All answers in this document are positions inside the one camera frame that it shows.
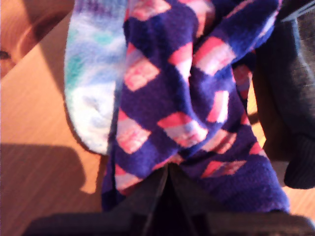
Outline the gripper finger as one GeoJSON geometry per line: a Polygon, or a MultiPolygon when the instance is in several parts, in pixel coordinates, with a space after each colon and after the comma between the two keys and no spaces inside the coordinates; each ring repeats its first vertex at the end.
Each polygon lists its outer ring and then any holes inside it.
{"type": "Polygon", "coordinates": [[[169,177],[191,236],[208,236],[206,214],[217,211],[217,202],[176,164],[169,165],[169,177]]]}
{"type": "Polygon", "coordinates": [[[156,210],[163,195],[168,179],[168,167],[154,171],[133,192],[117,205],[114,214],[114,226],[109,236],[155,236],[156,210]]]}

